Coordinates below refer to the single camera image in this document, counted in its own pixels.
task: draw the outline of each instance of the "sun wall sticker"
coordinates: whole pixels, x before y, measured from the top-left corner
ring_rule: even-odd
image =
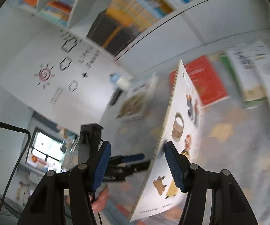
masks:
[[[49,68],[49,64],[47,64],[47,66],[45,68],[43,68],[43,65],[41,64],[39,73],[34,74],[34,77],[38,77],[40,80],[38,85],[40,85],[40,83],[43,83],[43,89],[45,89],[45,85],[47,85],[47,86],[50,85],[50,82],[47,82],[49,80],[49,78],[55,76],[55,74],[52,74],[53,67]]]

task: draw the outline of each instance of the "table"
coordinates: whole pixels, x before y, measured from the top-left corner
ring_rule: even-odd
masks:
[[[205,124],[197,164],[205,170],[220,172],[229,169],[236,178],[258,222],[270,224],[270,109],[267,103],[246,110],[236,87],[220,61],[212,64],[227,88],[230,98],[205,108]],[[147,116],[141,120],[122,122],[116,119],[123,97],[114,106],[108,106],[100,121],[104,127],[102,139],[112,146],[112,156],[144,153],[151,159],[160,127],[164,119],[170,85],[169,72],[159,75],[156,94]],[[145,173],[127,178],[125,184],[108,184],[111,199],[127,210],[134,204]],[[177,211],[183,209],[181,204]],[[207,192],[204,224],[208,224],[211,210],[211,191]],[[151,224],[176,224],[164,212],[142,219]]]

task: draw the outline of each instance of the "metal bolt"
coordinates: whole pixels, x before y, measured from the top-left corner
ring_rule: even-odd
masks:
[[[54,171],[50,170],[50,171],[47,172],[47,176],[48,176],[48,177],[51,177],[51,176],[53,176],[53,175],[54,175]]]
[[[190,168],[193,170],[197,170],[198,169],[198,165],[195,163],[190,164]]]
[[[84,170],[85,168],[87,168],[87,165],[86,165],[85,163],[82,163],[82,164],[80,164],[80,165],[78,166],[78,168],[79,168],[80,170]]]
[[[226,176],[229,176],[229,175],[230,175],[230,171],[227,170],[227,169],[223,169],[223,170],[222,170],[222,173],[223,173],[224,175],[226,175]]]

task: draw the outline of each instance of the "window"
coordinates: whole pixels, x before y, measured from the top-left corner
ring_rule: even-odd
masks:
[[[44,172],[55,170],[59,173],[64,157],[61,147],[61,140],[35,128],[26,163]]]

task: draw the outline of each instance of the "bookshelf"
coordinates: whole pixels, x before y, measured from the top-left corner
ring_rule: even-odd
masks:
[[[92,42],[90,39],[87,38],[87,34],[94,23],[95,19],[97,18],[98,14],[107,9],[110,2],[112,0],[75,0],[75,3],[72,7],[69,19],[67,21],[67,25],[63,26],[48,17],[44,16],[41,13],[41,10],[44,9],[46,4],[50,0],[38,0],[36,9],[20,6],[22,9],[24,9],[27,12],[30,12],[36,16],[41,17],[42,19],[45,19],[52,24],[55,24],[59,28],[66,29],[70,33],[87,40],[90,42],[93,46],[97,46],[102,51],[106,52],[103,48],[98,46],[96,43]],[[170,20],[171,18],[177,16],[178,14],[181,14],[182,12],[190,9],[191,7],[194,7],[200,3],[203,3],[207,0],[192,0],[189,3],[186,3],[182,6],[180,6],[177,10],[173,11],[169,15],[163,17],[162,19],[158,20],[156,23],[154,23],[151,27],[149,27],[146,31],[141,33],[133,42],[131,42],[119,55],[114,57],[109,52],[106,52],[108,56],[110,56],[112,59],[118,60],[126,51],[128,51],[133,45],[138,43],[142,38],[144,38],[146,35],[151,33],[153,30]]]

